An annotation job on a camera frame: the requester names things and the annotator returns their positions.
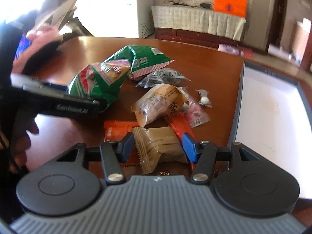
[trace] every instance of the black cable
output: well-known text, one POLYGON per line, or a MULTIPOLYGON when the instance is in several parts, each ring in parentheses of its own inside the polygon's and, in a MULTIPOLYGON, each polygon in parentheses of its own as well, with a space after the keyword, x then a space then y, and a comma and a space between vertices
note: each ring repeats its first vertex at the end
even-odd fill
POLYGON ((14 158, 12 157, 11 155, 11 152, 10 152, 10 148, 7 147, 7 145, 4 143, 2 137, 0 136, 0 143, 3 147, 3 150, 5 150, 8 158, 9 158, 9 161, 13 164, 13 166, 15 167, 15 169, 17 170, 18 174, 22 175, 22 171, 21 169, 19 168, 19 166, 16 164, 14 158))

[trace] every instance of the brown door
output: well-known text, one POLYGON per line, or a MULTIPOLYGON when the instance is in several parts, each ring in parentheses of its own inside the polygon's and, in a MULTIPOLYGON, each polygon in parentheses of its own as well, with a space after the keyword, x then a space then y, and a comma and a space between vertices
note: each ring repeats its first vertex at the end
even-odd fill
POLYGON ((271 28, 269 32, 269 41, 267 44, 267 49, 269 48, 270 43, 275 46, 280 46, 280 39, 282 37, 285 15, 286 15, 286 6, 287 6, 287 0, 275 0, 274 1, 274 10, 273 10, 271 28))

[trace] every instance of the black circular motor housing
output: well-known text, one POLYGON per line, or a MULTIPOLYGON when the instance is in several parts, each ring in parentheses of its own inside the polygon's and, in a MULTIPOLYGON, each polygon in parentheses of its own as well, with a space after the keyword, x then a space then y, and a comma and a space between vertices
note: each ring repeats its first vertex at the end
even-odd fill
POLYGON ((42 216, 65 216, 81 211, 100 192, 99 179, 82 167, 82 161, 56 159, 24 176, 16 187, 18 200, 26 210, 42 216))
POLYGON ((226 207, 250 217, 272 217, 293 210, 300 189, 291 174, 254 151, 252 161, 242 161, 239 148, 233 145, 232 152, 236 154, 233 167, 220 174, 213 185, 226 207))

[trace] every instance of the brown table surface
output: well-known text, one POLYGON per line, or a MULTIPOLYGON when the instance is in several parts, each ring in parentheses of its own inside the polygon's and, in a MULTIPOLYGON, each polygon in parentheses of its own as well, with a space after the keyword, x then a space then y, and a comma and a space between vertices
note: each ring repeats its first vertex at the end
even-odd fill
MULTIPOLYGON (((78 37, 69 40, 58 48, 57 55, 38 71, 35 76, 52 83, 68 84, 70 80, 86 65, 100 62, 111 56, 120 48, 129 44, 149 45, 158 48, 176 61, 168 67, 176 69, 191 82, 187 82, 188 92, 198 97, 195 89, 205 89, 213 108, 204 107, 211 121, 193 129, 199 140, 208 140, 218 146, 226 146, 229 138, 236 100, 240 73, 244 59, 239 56, 221 53, 215 50, 154 39, 96 38, 78 37)), ((33 170, 76 143, 86 143, 88 147, 98 146, 104 139, 103 122, 110 120, 134 121, 135 115, 130 106, 137 101, 147 89, 133 87, 135 82, 126 80, 121 88, 119 99, 99 118, 74 121, 66 118, 38 115, 36 122, 40 134, 31 136, 32 146, 27 156, 27 167, 33 170)), ((311 95, 311 88, 303 86, 311 95)), ((147 128, 167 126, 160 118, 147 125, 147 128)), ((90 169, 99 175, 99 165, 90 165, 90 169)), ((188 164, 178 162, 158 164, 158 171, 169 170, 170 174, 189 176, 188 164)), ((129 178, 141 174, 140 167, 125 167, 129 178)))

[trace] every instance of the green chip bag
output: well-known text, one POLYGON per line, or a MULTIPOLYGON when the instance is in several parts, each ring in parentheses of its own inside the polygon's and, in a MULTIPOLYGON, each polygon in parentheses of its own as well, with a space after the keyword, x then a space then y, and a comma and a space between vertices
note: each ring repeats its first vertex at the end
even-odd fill
POLYGON ((116 59, 128 59, 133 79, 163 68, 175 60, 170 59, 155 47, 128 45, 117 51, 104 62, 116 59))
POLYGON ((131 65, 127 59, 90 64, 71 80, 68 93, 99 100, 102 104, 101 111, 104 111, 117 100, 130 68, 131 65))

